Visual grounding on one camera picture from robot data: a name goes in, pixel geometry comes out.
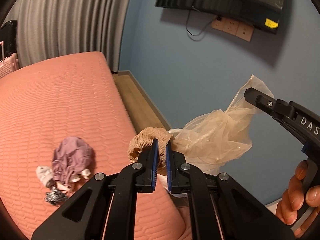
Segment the person's right hand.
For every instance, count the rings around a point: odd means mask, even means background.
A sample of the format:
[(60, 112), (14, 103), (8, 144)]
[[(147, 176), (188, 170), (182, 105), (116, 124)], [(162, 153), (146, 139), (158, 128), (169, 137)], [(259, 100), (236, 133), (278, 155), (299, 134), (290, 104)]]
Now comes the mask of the person's right hand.
[(305, 222), (294, 231), (296, 238), (303, 236), (319, 214), (319, 185), (310, 188), (306, 197), (303, 193), (302, 180), (305, 178), (307, 171), (307, 161), (301, 161), (296, 167), (295, 175), (289, 181), (289, 187), (284, 191), (282, 199), (276, 208), (276, 216), (286, 225), (292, 225), (297, 220), (298, 210), (303, 206), (304, 202), (314, 208)]

